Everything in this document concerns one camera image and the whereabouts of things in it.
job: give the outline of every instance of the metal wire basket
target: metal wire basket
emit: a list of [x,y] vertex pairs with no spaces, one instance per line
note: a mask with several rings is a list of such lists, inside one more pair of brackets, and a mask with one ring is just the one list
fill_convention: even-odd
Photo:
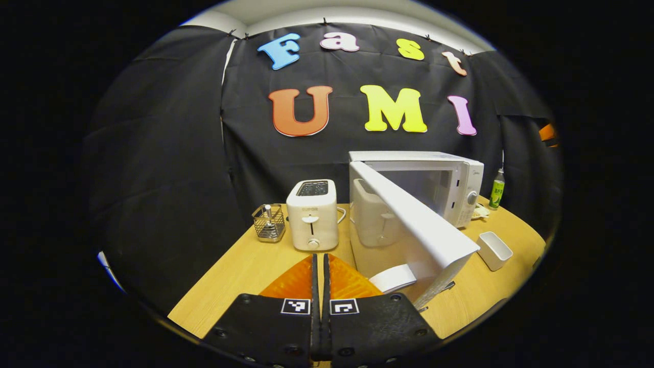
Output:
[[262,204],[252,213],[254,230],[260,242],[277,243],[284,236],[284,214],[280,204]]

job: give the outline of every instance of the open microwave door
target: open microwave door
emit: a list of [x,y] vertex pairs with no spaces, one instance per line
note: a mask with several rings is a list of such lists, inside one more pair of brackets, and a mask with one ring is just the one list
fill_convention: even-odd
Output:
[[360,161],[350,162],[350,241],[357,270],[420,309],[479,246],[434,210]]

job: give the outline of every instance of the microwave knob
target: microwave knob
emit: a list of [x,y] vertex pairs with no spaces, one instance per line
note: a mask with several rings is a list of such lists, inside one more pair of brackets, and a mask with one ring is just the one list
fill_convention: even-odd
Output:
[[475,191],[468,193],[468,204],[475,204],[475,202],[477,202],[477,196],[478,194]]
[[318,249],[320,246],[320,240],[318,239],[309,239],[309,242],[307,243],[307,246],[309,249]]

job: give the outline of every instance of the yellow letter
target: yellow letter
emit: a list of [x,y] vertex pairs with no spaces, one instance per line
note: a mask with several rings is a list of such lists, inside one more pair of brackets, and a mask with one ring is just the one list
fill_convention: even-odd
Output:
[[398,39],[395,41],[400,48],[398,51],[402,56],[407,59],[422,60],[424,59],[424,54],[420,51],[420,45],[417,42],[407,40],[407,39]]
[[403,88],[398,94],[398,99],[393,99],[386,93],[381,86],[369,84],[361,86],[361,92],[368,97],[368,111],[370,121],[366,123],[366,130],[373,132],[383,132],[388,128],[381,113],[384,113],[390,127],[397,130],[402,122],[402,116],[405,117],[402,128],[407,132],[424,133],[427,131],[427,125],[422,121],[420,111],[420,92],[410,88]]

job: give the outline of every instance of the bottle label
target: bottle label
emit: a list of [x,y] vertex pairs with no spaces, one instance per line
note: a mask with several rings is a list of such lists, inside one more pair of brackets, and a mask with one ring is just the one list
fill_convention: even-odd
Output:
[[504,192],[504,182],[494,181],[492,184],[492,192],[490,193],[489,206],[497,208],[500,206],[500,199],[502,199],[502,193]]

